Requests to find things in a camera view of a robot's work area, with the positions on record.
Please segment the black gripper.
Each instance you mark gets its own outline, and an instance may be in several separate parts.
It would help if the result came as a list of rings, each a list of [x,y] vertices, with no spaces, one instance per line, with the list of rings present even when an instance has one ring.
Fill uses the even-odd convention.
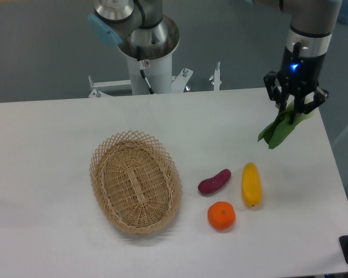
[[[275,102],[278,113],[293,109],[290,125],[295,124],[302,114],[308,115],[318,108],[328,98],[329,91],[318,86],[325,56],[293,57],[293,53],[285,47],[280,70],[270,71],[264,76],[269,99]],[[291,94],[294,94],[294,101],[287,104]]]

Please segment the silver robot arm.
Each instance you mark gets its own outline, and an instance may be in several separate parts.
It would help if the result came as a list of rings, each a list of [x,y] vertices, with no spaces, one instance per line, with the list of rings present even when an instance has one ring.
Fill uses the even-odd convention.
[[[262,1],[291,16],[281,68],[264,76],[269,99],[289,124],[328,97],[318,79],[340,11],[341,1]],[[106,45],[128,61],[134,94],[173,92],[172,53],[179,44],[176,23],[161,1],[95,1],[88,23]]]

